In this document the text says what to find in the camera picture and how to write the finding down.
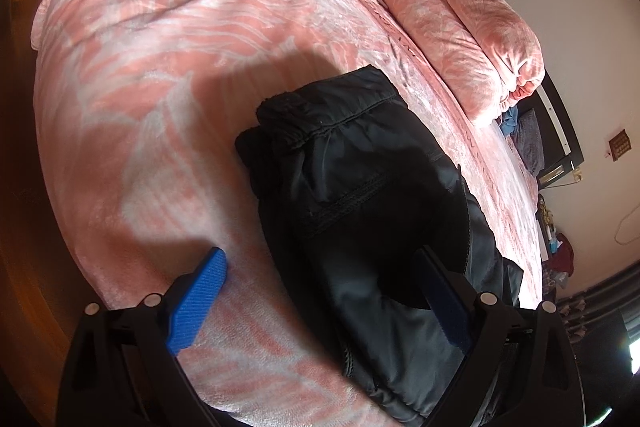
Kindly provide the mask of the blue crumpled garment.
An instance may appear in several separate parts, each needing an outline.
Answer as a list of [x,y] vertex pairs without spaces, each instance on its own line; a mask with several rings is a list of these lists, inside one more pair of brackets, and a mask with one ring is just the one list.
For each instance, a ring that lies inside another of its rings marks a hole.
[[511,135],[518,129],[518,108],[509,107],[499,118],[498,126],[503,136]]

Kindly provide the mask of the black bedside table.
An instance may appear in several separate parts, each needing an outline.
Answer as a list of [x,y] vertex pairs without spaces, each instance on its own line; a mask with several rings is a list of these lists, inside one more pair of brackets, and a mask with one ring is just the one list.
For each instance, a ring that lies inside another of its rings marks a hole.
[[559,248],[559,241],[556,237],[556,228],[553,222],[552,212],[549,210],[544,196],[538,195],[537,199],[537,212],[536,218],[544,241],[544,248],[546,248],[547,256],[553,256],[556,254]]

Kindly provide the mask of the black wooden headboard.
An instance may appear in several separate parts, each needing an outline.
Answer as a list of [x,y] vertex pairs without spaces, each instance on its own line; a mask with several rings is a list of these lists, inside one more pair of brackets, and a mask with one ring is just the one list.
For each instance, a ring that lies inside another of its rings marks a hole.
[[573,174],[584,162],[576,131],[549,74],[536,91],[518,102],[518,116],[535,115],[544,165],[537,172],[539,188],[546,188]]

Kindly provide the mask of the black quilted pants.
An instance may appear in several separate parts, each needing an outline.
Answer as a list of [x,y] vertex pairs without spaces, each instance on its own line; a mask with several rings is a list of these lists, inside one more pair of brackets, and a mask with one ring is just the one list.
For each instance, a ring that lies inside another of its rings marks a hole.
[[428,303],[425,256],[511,305],[522,270],[382,70],[267,98],[256,117],[235,147],[288,295],[353,383],[423,424],[463,357]]

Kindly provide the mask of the brown wall ornament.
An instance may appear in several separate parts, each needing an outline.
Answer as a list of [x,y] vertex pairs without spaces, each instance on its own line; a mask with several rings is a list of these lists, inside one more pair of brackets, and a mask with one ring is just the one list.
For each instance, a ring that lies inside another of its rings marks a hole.
[[624,154],[631,150],[630,138],[625,129],[620,130],[608,141],[608,149],[614,161],[620,160]]

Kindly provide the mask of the pink sweet dream bedspread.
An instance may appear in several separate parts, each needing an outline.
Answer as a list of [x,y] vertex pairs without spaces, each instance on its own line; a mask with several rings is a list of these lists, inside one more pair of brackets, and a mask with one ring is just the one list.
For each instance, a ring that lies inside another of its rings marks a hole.
[[539,303],[532,178],[375,0],[43,0],[31,39],[44,182],[104,303],[132,307],[209,248],[227,255],[227,282],[179,358],[215,409],[252,426],[390,425],[299,320],[234,148],[262,100],[314,80],[382,69],[523,269],[521,304]]

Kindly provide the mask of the dark patterned curtain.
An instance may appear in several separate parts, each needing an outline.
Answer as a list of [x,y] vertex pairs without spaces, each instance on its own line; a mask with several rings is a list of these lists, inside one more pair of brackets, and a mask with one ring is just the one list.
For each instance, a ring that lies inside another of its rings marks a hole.
[[639,339],[639,262],[558,306],[572,345],[603,336],[630,346]]

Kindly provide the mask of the dark grey pillow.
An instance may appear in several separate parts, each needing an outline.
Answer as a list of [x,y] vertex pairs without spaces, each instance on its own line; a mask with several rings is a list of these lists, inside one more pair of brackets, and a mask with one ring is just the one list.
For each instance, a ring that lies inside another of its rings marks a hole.
[[512,141],[526,170],[532,176],[538,176],[544,169],[546,160],[537,115],[533,109],[518,115],[518,124],[512,133]]

